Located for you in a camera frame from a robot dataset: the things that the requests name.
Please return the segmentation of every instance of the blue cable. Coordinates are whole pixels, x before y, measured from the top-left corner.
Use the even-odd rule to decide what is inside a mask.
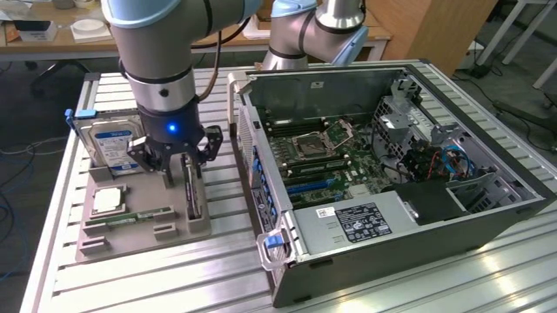
[[[469,167],[469,169],[467,169],[467,172],[469,172],[469,174],[471,174],[473,175],[473,166],[471,166],[471,162],[470,162],[470,158],[469,158],[469,155],[466,154],[466,152],[463,152],[463,150],[459,148],[459,146],[457,146],[457,145],[447,145],[442,150],[441,150],[441,160],[443,161],[443,163],[445,163],[445,167],[446,167],[446,169],[453,173],[453,174],[457,174],[457,172],[455,172],[455,170],[454,170],[454,168],[453,168],[453,166],[450,165],[450,163],[449,163],[449,156],[447,156],[447,154],[446,154],[446,152],[447,151],[450,151],[450,150],[454,150],[454,151],[458,151],[462,155],[463,155],[463,157],[465,157],[465,159],[466,159],[466,166]]]
[[[0,161],[5,161],[5,162],[12,163],[12,164],[27,164],[28,163],[28,161],[10,160],[8,158],[4,158],[2,156],[0,156]],[[10,188],[8,188],[5,190],[0,190],[4,194],[8,194],[9,192],[13,192],[17,188],[21,188],[24,185],[27,185],[27,183],[31,180],[31,177],[33,176],[33,171],[35,171],[35,167],[33,167],[32,163],[29,163],[28,168],[29,168],[29,170],[27,171],[27,176],[23,179],[23,181],[18,184],[14,184]]]
[[[0,283],[9,277],[9,275],[13,272],[17,272],[17,270],[21,268],[21,266],[25,264],[25,262],[29,259],[29,242],[27,240],[27,234],[25,231],[23,230],[23,226],[18,224],[18,217],[16,215],[16,213],[13,212],[13,210],[10,209],[10,206],[4,206],[0,205],[0,208],[2,208],[2,210],[8,211],[12,214],[13,217],[13,223],[16,225],[16,231],[18,232],[18,235],[21,236],[21,241],[24,242],[24,255],[21,256],[21,260],[18,261],[16,267],[4,274],[2,277],[0,277]]]

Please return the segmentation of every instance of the blue latch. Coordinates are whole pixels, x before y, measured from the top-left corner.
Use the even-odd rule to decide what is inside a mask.
[[[258,170],[258,167],[259,167],[259,159],[258,158],[254,159],[254,165],[251,167],[252,167],[254,171]]]
[[[96,117],[96,110],[79,110],[76,112],[76,119],[93,119]]]
[[[268,236],[264,239],[264,247],[267,249],[272,249],[272,248],[278,248],[284,244],[284,241],[282,239],[280,235],[275,235],[275,236]]]
[[[76,127],[73,126],[73,110],[67,109],[64,112],[64,116],[67,117],[67,124],[71,129],[76,130]]]

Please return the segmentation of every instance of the floor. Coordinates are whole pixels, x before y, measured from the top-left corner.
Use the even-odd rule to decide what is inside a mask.
[[[478,35],[478,41],[489,42],[501,21],[487,23]],[[513,28],[505,37],[501,47],[519,31]],[[509,66],[502,66],[497,61],[494,64],[503,72],[502,77],[489,74],[474,82],[482,87],[485,93],[493,99],[505,101],[514,106],[535,112],[538,115],[547,115],[551,110],[542,109],[543,94],[530,85],[541,75],[557,56],[557,47],[531,38]],[[227,53],[222,58],[223,67],[252,65],[254,61],[263,59],[263,53]],[[115,59],[97,59],[84,61],[85,66],[95,72],[116,72]],[[193,64],[197,68],[211,67],[212,55],[195,56]],[[40,70],[51,65],[49,62],[39,63],[39,70],[28,71],[23,63],[13,63],[12,68],[0,74],[0,149],[13,151],[21,149],[25,143],[37,142],[47,138],[65,136],[68,126],[64,123],[64,110],[76,105],[81,88],[83,74],[73,68],[65,68],[49,81],[44,83],[45,95],[40,99],[29,95],[28,84],[36,77]],[[458,77],[467,78],[466,73],[458,72]],[[470,82],[458,82],[459,86],[487,108],[493,109],[490,101],[482,96],[479,90]],[[557,77],[551,77],[546,83],[546,91],[557,93]],[[502,115],[501,120],[507,126],[525,137],[525,127],[519,120],[509,115]],[[530,139],[543,146],[553,143],[553,136],[545,130],[533,127]],[[45,143],[36,148],[37,153],[47,153],[64,148],[64,141]],[[545,151],[542,155],[557,164],[557,156]],[[2,156],[0,158],[0,181],[4,182],[25,164],[28,154],[18,156]],[[13,232],[0,245],[0,277],[13,270],[18,264],[21,255],[33,258],[36,245],[39,244],[40,233],[44,225],[44,217],[51,197],[56,174],[61,161],[61,153],[36,156],[33,159],[33,173],[29,179],[28,173],[20,176],[5,188],[24,183],[21,188],[6,193],[10,205],[16,210],[18,223],[23,225],[21,233],[25,235],[27,245],[23,244],[18,232]],[[0,223],[0,234],[5,233],[8,221]],[[4,281],[0,280],[0,311],[12,313],[18,311],[24,288],[27,285],[31,262],[16,268],[14,275]]]

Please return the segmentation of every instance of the aluminum extrusion table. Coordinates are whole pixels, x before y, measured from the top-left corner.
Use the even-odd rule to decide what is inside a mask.
[[[555,168],[433,66],[415,66],[557,191]],[[199,105],[201,122],[224,130],[226,75],[234,70],[251,68],[223,69],[214,92]],[[196,71],[199,91],[210,77],[211,70]],[[84,83],[79,108],[117,108],[131,101],[120,74],[103,74],[100,80]],[[447,111],[426,95],[423,107],[439,123],[451,122]],[[509,312],[526,308],[545,312],[557,308],[554,207],[473,252],[296,306],[272,308],[227,132],[219,157],[203,170],[212,235],[195,243],[79,265],[75,253],[88,165],[84,146],[71,133],[21,312]]]

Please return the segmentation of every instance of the metal grille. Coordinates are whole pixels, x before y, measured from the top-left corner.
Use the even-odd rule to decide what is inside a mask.
[[[391,106],[380,101],[379,107],[376,108],[375,114],[374,114],[374,123],[375,125],[380,126],[375,128],[376,134],[379,135],[380,139],[386,143],[386,150],[387,153],[391,155],[395,155],[398,159],[401,159],[405,155],[406,150],[410,149],[411,143],[418,141],[415,136],[413,135],[409,138],[409,142],[405,146],[399,145],[398,143],[393,143],[388,138],[388,133],[386,132],[386,129],[383,128],[382,124],[379,123],[380,116],[393,114],[394,110]]]
[[[246,118],[244,108],[240,108],[239,113],[239,147],[242,149],[243,159],[247,163],[247,168],[251,168],[254,163],[254,139],[251,137],[250,121]]]

